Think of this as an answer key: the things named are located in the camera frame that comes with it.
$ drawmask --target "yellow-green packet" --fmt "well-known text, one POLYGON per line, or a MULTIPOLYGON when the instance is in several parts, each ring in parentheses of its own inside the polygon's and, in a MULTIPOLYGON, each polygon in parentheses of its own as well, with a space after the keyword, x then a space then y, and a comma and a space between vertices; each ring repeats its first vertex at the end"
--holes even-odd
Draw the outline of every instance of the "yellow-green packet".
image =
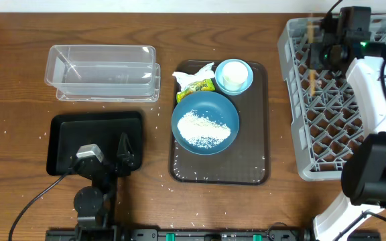
POLYGON ((211 79, 205 79, 189 84, 184 91, 177 93, 177 103, 179 103, 184 97, 191 93, 198 91, 214 91, 215 87, 211 79))

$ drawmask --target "white plastic crate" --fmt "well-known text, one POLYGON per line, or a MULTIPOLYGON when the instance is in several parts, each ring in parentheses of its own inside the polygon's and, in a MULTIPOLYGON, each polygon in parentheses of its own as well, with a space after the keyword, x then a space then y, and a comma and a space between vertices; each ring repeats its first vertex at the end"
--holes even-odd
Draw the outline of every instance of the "white plastic crate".
MULTIPOLYGON (((363 141, 363 126, 350 85, 340 73, 316 73, 315 96, 310 95, 306 26, 314 22, 320 41, 321 18, 291 19, 278 41, 283 80, 292 106, 292 137, 300 177, 306 181, 340 179, 343 164, 363 141)), ((371 18, 371 42, 386 44, 386 15, 371 18)))

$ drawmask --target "small black tray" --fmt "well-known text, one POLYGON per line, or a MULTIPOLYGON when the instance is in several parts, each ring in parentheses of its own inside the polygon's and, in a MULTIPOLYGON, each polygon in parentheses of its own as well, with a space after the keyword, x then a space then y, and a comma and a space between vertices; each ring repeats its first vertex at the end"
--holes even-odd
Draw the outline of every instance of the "small black tray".
POLYGON ((47 173, 63 175, 83 145, 97 144, 106 159, 116 159, 121 133, 126 133, 135 158, 142 159, 142 117, 138 112, 61 114, 52 119, 47 173))
MULTIPOLYGON (((195 74, 211 61, 188 60, 177 71, 195 74)), ((214 62, 213 70, 220 62, 214 62)), ((181 182, 259 185, 270 174, 269 107, 267 104, 267 72, 255 62, 252 85, 237 96, 229 96, 215 85, 215 92, 227 97, 238 110, 240 127, 237 138, 226 150, 215 155, 196 155, 177 144, 172 136, 169 172, 181 182)))

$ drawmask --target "green clip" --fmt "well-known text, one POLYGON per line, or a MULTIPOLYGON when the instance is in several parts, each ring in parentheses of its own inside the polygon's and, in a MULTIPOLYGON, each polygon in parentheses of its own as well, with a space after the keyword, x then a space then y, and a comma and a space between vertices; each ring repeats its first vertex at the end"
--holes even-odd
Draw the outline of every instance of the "green clip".
POLYGON ((253 235, 253 241, 261 241, 261 235, 260 234, 254 234, 253 235))
POLYGON ((175 234, 166 234, 166 241, 175 241, 175 234))

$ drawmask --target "white wall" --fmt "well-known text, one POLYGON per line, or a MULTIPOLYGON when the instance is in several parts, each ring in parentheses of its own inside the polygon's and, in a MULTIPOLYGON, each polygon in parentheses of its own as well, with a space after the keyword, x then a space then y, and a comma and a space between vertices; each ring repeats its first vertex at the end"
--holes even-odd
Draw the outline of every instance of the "white wall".
MULTIPOLYGON (((0 0, 0 12, 117 13, 310 13, 326 12, 336 0, 0 0)), ((386 0, 344 0, 386 13, 386 0)))

